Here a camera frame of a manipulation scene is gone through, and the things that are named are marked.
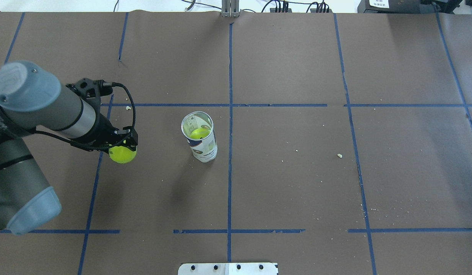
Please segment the yellow tennis ball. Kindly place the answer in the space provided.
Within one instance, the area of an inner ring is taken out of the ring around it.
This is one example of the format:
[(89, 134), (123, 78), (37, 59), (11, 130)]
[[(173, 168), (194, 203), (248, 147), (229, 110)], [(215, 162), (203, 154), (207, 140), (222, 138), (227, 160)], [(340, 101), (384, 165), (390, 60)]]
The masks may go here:
[(136, 157), (137, 151), (132, 151), (124, 146), (115, 146), (108, 149), (108, 155), (115, 163), (126, 164)]

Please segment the clear tennis ball can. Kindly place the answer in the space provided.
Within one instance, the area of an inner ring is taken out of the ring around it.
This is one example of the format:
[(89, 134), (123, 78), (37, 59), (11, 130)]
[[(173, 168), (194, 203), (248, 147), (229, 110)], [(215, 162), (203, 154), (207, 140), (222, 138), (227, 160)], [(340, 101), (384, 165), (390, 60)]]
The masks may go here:
[[(211, 130), (208, 137), (200, 140), (190, 139), (190, 133), (197, 128)], [(205, 112), (195, 111), (186, 115), (180, 124), (180, 130), (187, 140), (194, 157), (202, 163), (207, 163), (216, 158), (218, 152), (217, 141), (214, 133), (214, 122)]]

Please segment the tennis ball inside can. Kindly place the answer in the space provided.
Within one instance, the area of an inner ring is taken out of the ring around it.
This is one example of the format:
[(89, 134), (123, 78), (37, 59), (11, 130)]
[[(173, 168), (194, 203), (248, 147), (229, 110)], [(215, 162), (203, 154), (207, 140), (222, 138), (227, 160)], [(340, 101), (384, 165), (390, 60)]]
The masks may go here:
[(211, 133), (211, 130), (210, 129), (207, 129), (207, 128), (197, 128), (197, 129), (194, 129), (189, 137), (190, 139), (192, 140), (200, 140), (200, 139), (204, 139), (206, 137), (208, 137)]

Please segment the black computer box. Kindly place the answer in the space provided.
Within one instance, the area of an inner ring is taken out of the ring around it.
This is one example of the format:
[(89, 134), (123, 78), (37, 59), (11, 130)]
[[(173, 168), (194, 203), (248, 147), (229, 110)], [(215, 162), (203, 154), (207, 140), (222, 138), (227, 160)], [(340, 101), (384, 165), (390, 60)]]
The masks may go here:
[(452, 14), (461, 0), (361, 0), (358, 13), (376, 14)]

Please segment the white pedestal column base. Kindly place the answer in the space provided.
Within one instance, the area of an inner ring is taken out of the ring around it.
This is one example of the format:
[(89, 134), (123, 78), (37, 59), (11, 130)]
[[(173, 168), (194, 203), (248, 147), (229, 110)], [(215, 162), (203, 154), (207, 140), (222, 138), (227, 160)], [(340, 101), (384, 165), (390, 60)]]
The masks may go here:
[(184, 263), (178, 275), (278, 275), (277, 263), (239, 262), (239, 263)]

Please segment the aluminium frame post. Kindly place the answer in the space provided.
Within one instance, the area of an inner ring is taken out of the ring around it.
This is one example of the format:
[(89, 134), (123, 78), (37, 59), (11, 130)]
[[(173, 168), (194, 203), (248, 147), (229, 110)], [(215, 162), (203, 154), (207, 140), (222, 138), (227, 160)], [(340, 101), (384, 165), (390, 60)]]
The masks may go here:
[(222, 0), (221, 16), (224, 18), (237, 18), (240, 16), (239, 0)]

